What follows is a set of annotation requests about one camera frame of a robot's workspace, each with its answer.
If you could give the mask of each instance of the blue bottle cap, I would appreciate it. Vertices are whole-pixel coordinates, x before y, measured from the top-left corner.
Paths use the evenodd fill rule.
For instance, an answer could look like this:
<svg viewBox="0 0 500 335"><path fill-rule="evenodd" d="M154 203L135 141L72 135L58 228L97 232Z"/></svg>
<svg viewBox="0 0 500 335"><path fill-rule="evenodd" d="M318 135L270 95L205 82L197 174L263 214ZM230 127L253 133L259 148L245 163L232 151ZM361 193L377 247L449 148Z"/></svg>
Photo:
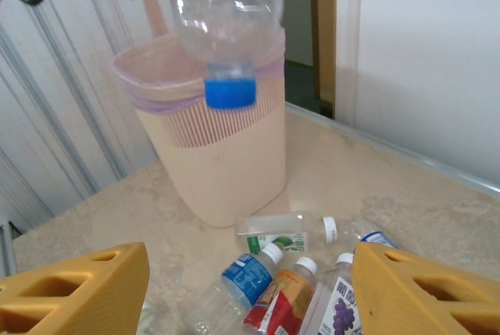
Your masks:
<svg viewBox="0 0 500 335"><path fill-rule="evenodd" d="M211 109L239 109L255 104L255 78L205 79L206 104Z"/></svg>

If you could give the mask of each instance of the bottle label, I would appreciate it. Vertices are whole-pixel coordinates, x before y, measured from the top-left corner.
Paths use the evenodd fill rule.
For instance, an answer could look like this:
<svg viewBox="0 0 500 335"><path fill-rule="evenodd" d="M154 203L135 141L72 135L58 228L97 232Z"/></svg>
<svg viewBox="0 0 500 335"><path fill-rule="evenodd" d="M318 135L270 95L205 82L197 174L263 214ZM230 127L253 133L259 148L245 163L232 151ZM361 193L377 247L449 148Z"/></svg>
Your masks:
<svg viewBox="0 0 500 335"><path fill-rule="evenodd" d="M243 323L262 334L296 334L313 297L313 288L291 270L281 270Z"/></svg>
<svg viewBox="0 0 500 335"><path fill-rule="evenodd" d="M223 271L222 276L236 284L252 305L273 280L266 267L253 255L241 255Z"/></svg>
<svg viewBox="0 0 500 335"><path fill-rule="evenodd" d="M307 251L307 233L285 233L283 235L262 235L247 238L248 249L254 255L270 243L283 245L284 251L294 253Z"/></svg>
<svg viewBox="0 0 500 335"><path fill-rule="evenodd" d="M347 280L337 278L318 335L362 335L354 290Z"/></svg>
<svg viewBox="0 0 500 335"><path fill-rule="evenodd" d="M398 249L383 232L375 231L368 233L361 241L366 241L368 243L382 244L387 247L392 247Z"/></svg>

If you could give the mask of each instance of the grape illustration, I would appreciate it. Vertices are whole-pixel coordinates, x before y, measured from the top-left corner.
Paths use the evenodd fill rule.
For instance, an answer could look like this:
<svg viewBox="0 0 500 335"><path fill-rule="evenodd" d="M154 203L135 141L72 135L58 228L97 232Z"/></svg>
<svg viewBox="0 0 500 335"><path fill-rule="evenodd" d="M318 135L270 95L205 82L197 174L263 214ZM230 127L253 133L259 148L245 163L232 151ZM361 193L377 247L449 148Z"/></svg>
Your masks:
<svg viewBox="0 0 500 335"><path fill-rule="evenodd" d="M354 327L354 310L348 308L341 298L338 299L334 309L334 335L344 335L347 330Z"/></svg>

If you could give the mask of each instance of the white bottle cap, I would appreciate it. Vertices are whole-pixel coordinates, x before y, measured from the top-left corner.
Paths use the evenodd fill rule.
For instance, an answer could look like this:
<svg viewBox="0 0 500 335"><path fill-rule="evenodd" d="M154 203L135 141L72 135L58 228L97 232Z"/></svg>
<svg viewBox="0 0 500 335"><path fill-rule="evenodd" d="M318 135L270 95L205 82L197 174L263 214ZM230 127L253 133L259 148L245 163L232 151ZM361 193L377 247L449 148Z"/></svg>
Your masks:
<svg viewBox="0 0 500 335"><path fill-rule="evenodd" d="M342 253L341 255L338 256L335 264L345 262L345 263L350 263L352 265L353 260L354 260L354 255L352 253Z"/></svg>
<svg viewBox="0 0 500 335"><path fill-rule="evenodd" d="M327 237L327 244L337 241L337 224L335 219L331 216L324 216L323 223L325 224L325 235Z"/></svg>
<svg viewBox="0 0 500 335"><path fill-rule="evenodd" d="M311 274L316 275L318 271L318 266L316 263L310 259L309 257L301 257L295 263L296 265L304 266L307 270L311 272Z"/></svg>
<svg viewBox="0 0 500 335"><path fill-rule="evenodd" d="M273 243L269 243L268 245L266 245L264 249L261 250L261 252L268 255L273 260L274 265L277 265L283 258L283 252L281 251L280 247Z"/></svg>

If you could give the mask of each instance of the trash can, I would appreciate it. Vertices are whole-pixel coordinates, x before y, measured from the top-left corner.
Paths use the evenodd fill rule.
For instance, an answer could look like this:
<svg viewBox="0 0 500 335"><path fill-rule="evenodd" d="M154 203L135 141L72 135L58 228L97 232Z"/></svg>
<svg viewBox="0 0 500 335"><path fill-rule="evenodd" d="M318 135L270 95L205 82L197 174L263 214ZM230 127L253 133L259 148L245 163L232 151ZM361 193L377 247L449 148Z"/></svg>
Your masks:
<svg viewBox="0 0 500 335"><path fill-rule="evenodd" d="M119 54L112 63L173 185L204 223L232 226L285 185L284 31L255 64L257 102L212 110L206 65L175 34Z"/></svg>

